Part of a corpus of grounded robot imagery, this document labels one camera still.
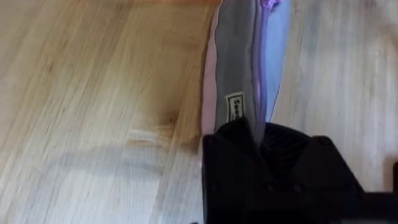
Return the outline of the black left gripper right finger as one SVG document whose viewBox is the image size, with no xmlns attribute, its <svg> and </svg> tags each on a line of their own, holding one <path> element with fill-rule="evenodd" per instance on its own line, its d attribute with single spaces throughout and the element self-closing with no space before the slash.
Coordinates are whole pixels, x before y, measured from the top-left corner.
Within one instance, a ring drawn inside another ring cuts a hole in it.
<svg viewBox="0 0 398 224">
<path fill-rule="evenodd" d="M 364 218 L 364 190 L 326 136 L 268 123 L 261 153 L 274 183 L 261 223 L 341 223 Z"/>
</svg>

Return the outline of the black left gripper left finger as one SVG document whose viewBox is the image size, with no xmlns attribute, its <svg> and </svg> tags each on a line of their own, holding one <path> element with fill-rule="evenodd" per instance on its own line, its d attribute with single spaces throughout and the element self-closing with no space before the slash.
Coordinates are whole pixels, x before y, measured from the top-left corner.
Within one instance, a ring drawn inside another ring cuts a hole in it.
<svg viewBox="0 0 398 224">
<path fill-rule="evenodd" d="M 256 217 L 252 200 L 263 184 L 263 167 L 247 118 L 222 125 L 202 143 L 204 222 L 249 223 Z"/>
</svg>

